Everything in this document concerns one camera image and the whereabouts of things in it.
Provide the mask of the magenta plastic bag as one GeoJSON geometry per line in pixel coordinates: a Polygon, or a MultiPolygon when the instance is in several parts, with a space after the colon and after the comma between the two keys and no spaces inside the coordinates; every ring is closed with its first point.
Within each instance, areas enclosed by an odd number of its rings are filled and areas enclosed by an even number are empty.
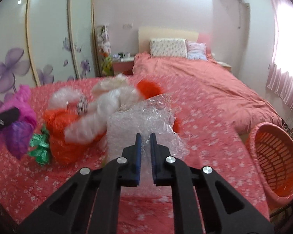
{"type": "Polygon", "coordinates": [[[28,151],[29,141],[37,126],[36,113],[29,104],[30,87],[20,85],[17,92],[8,94],[0,101],[0,113],[16,107],[20,111],[19,119],[0,132],[0,147],[4,144],[8,152],[20,160],[28,151]]]}

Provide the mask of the clear bubble wrap sheet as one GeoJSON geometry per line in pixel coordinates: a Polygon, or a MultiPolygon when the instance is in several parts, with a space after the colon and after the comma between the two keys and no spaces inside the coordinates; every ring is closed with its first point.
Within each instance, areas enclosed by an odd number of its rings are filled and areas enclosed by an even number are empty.
{"type": "Polygon", "coordinates": [[[173,130],[178,108],[171,95],[162,94],[141,101],[126,111],[113,113],[107,121],[107,156],[109,162],[122,155],[124,148],[135,143],[136,134],[142,138],[141,176],[151,177],[150,135],[155,133],[157,143],[167,146],[172,156],[184,159],[189,154],[186,143],[173,130]]]}

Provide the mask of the green foil wrapper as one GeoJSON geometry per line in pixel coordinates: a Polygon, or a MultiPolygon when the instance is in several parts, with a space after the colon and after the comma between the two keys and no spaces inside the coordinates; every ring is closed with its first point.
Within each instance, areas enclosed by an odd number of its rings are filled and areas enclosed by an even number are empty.
{"type": "Polygon", "coordinates": [[[40,133],[35,133],[29,141],[30,151],[27,155],[33,157],[39,165],[50,164],[50,134],[46,126],[43,125],[40,133]]]}

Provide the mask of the orange plastic laundry basket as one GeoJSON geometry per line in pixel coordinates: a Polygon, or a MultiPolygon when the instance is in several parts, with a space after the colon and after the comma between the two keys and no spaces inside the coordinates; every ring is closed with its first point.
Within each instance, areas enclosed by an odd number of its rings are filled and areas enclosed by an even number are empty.
{"type": "Polygon", "coordinates": [[[293,201],[293,140],[272,123],[257,124],[245,142],[264,188],[270,210],[293,201]]]}

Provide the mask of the white translucent plastic bag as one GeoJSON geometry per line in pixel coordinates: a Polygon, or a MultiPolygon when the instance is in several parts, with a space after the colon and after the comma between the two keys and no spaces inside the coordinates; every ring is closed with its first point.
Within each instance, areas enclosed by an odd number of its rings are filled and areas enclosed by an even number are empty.
{"type": "Polygon", "coordinates": [[[65,141],[86,145],[106,131],[107,121],[119,110],[128,110],[143,101],[136,87],[125,86],[102,94],[88,107],[86,115],[64,129],[65,141]]]}

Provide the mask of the wardrobe with purple flowers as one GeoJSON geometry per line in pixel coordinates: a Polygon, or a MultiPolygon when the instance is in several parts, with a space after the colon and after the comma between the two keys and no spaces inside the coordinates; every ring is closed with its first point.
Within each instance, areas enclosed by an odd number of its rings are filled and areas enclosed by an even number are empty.
{"type": "Polygon", "coordinates": [[[98,75],[93,0],[0,0],[0,107],[20,85],[98,75]]]}

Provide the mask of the beige crumpled bag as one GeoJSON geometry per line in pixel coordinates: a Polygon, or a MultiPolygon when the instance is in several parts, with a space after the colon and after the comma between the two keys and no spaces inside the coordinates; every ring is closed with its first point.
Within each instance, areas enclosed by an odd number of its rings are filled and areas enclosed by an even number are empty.
{"type": "Polygon", "coordinates": [[[104,92],[128,86],[127,76],[124,74],[118,74],[114,77],[106,77],[92,87],[92,94],[95,96],[101,95],[104,92]]]}

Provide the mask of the small orange plastic bag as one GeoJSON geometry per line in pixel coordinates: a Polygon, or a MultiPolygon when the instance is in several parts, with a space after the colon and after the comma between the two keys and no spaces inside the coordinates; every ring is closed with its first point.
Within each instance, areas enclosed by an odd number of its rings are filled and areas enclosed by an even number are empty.
{"type": "Polygon", "coordinates": [[[136,88],[144,99],[149,99],[163,93],[162,88],[158,84],[145,79],[139,81],[136,88]]]}

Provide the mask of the yellow green plush toy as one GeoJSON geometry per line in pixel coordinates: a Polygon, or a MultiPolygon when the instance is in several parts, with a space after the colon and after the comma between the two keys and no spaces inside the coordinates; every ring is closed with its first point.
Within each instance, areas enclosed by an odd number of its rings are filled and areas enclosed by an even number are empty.
{"type": "Polygon", "coordinates": [[[105,57],[102,62],[102,73],[105,76],[113,76],[113,60],[111,57],[105,57]]]}

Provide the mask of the pink left nightstand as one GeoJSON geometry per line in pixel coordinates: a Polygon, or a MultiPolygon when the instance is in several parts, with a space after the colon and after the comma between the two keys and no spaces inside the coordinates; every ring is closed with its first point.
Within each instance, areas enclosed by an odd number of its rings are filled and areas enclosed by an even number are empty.
{"type": "Polygon", "coordinates": [[[123,58],[112,62],[114,75],[133,75],[134,57],[123,58]]]}

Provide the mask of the hanging plush toy column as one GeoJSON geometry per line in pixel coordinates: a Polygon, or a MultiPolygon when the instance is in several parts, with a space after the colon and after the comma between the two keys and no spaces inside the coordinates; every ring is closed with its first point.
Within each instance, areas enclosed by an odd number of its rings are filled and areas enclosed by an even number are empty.
{"type": "Polygon", "coordinates": [[[109,41],[109,32],[107,25],[96,27],[97,46],[99,53],[103,57],[108,57],[111,54],[111,43],[109,41]]]}

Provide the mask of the right bedside nightstand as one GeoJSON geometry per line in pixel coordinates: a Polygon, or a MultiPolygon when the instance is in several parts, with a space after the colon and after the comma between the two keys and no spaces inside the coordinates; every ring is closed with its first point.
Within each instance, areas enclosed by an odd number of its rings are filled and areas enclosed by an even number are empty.
{"type": "Polygon", "coordinates": [[[221,62],[221,61],[216,61],[215,60],[215,62],[218,64],[218,65],[220,65],[222,68],[224,68],[225,70],[227,70],[228,72],[232,72],[231,70],[232,70],[232,66],[230,66],[230,65],[228,65],[227,63],[225,63],[225,62],[221,62]]]}

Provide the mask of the white floral pillow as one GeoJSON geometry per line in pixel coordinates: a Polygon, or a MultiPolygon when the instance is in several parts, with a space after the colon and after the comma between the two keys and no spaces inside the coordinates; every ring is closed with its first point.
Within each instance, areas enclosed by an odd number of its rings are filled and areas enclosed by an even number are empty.
{"type": "Polygon", "coordinates": [[[150,39],[150,53],[152,57],[187,57],[185,39],[153,38],[150,39]]]}

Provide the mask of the beige and pink headboard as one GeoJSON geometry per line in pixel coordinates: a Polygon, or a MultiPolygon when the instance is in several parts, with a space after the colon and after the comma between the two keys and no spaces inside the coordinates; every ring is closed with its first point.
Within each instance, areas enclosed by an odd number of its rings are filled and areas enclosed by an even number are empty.
{"type": "Polygon", "coordinates": [[[178,38],[187,39],[198,43],[206,43],[207,54],[211,54],[211,37],[205,33],[195,31],[162,28],[162,27],[140,27],[138,30],[138,52],[150,52],[149,41],[153,38],[178,38]]]}

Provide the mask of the white wall socket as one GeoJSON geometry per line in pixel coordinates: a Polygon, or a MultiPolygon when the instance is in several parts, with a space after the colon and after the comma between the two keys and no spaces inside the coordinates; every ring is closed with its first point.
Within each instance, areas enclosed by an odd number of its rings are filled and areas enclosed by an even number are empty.
{"type": "Polygon", "coordinates": [[[123,28],[130,29],[133,27],[133,24],[123,24],[123,28]]]}

